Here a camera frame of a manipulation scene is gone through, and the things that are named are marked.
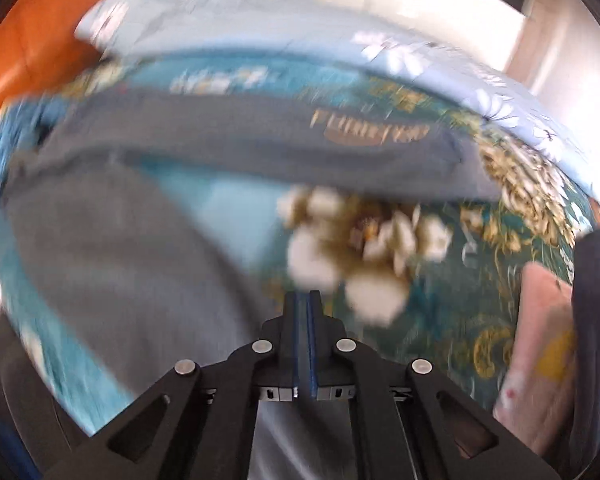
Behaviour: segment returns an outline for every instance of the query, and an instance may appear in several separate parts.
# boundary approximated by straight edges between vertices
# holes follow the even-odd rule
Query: clothing pile
[[[107,58],[0,115],[0,284],[89,434],[317,289],[350,336],[549,449],[586,376],[571,283],[594,187],[525,88],[315,0],[103,0],[76,36]],[[269,404],[254,478],[352,474],[345,406]]]

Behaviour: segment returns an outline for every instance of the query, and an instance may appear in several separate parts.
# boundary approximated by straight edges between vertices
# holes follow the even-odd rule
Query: blue cloth
[[[70,101],[58,96],[26,98],[8,106],[0,117],[0,182],[11,155],[35,148],[40,137],[66,114]]]
[[[85,433],[92,435],[126,408],[133,397],[80,343],[31,285],[9,221],[0,211],[0,283],[4,307],[20,336],[40,343],[39,370],[54,396]]]
[[[18,436],[9,428],[0,425],[0,454],[9,468],[20,480],[38,480],[42,478],[29,453],[22,446]]]

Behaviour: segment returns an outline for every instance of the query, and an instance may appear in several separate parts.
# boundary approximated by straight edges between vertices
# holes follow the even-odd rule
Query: white flower pattern
[[[405,45],[382,32],[357,32],[351,41],[365,45],[362,55],[369,61],[374,60],[384,50],[387,68],[392,75],[397,75],[404,69],[411,79],[415,79],[430,65],[429,60],[417,52],[424,46],[422,42]]]
[[[504,82],[499,75],[495,72],[491,72],[487,67],[479,66],[475,63],[469,63],[469,68],[472,70],[474,75],[482,79],[487,85],[496,88],[506,88],[507,84]]]
[[[184,72],[175,78],[169,90],[175,94],[226,94],[232,85],[254,88],[269,74],[266,67],[241,67],[235,72],[213,72],[200,70]]]
[[[276,204],[293,229],[286,250],[289,278],[303,290],[333,292],[344,284],[356,317],[389,326],[406,306],[415,269],[446,258],[453,228],[437,214],[390,214],[380,203],[336,190],[292,187]]]
[[[128,10],[129,6],[125,2],[116,2],[101,10],[91,25],[91,43],[104,50],[122,24]]]
[[[503,128],[515,128],[518,126],[519,117],[513,114],[513,106],[508,101],[510,97],[502,94],[488,94],[482,88],[475,91],[478,101],[477,112],[488,121],[493,121],[498,126]]]
[[[551,118],[542,116],[541,120],[537,117],[529,116],[529,120],[534,126],[534,137],[540,139],[540,142],[534,148],[550,161],[560,162],[564,155],[565,146],[555,130],[545,122],[551,121]]]
[[[569,283],[573,283],[573,275],[574,275],[573,261],[571,261],[570,257],[567,256],[567,253],[564,251],[563,248],[560,248],[560,256],[562,257],[564,265],[567,269],[567,279],[569,280]]]
[[[569,223],[573,229],[573,233],[576,238],[580,236],[584,236],[585,234],[592,231],[591,222],[584,215],[582,209],[575,202],[571,202],[571,210],[573,211],[573,216],[569,214],[568,210],[565,210],[567,218],[569,219]]]

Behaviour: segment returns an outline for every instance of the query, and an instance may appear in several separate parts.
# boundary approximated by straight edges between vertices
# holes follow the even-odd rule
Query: pink cloth
[[[574,376],[571,287],[530,262],[522,270],[518,329],[494,418],[543,454],[573,406]]]

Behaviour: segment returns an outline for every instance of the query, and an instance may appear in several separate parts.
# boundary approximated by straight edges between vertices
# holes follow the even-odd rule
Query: black gripper frame
[[[312,397],[349,403],[359,480],[559,478],[429,362],[382,359],[310,292],[288,293],[283,315],[263,324],[270,351],[260,341],[189,374],[169,371],[44,480],[245,480],[258,403],[298,395],[299,337]]]

